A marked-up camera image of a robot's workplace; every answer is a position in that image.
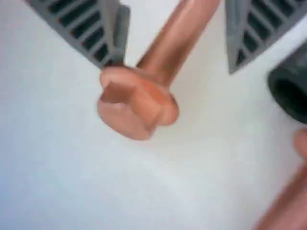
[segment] white background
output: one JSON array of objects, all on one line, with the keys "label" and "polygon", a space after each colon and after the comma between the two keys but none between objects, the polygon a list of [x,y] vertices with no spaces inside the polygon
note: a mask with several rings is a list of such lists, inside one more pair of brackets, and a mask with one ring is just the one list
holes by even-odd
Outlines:
[{"label": "white background", "polygon": [[[123,2],[135,65],[178,0]],[[137,142],[98,118],[98,69],[22,1],[0,1],[0,229],[251,229],[301,164],[301,125],[266,77],[307,19],[230,77],[224,16],[223,3],[171,87],[178,122]]]}]

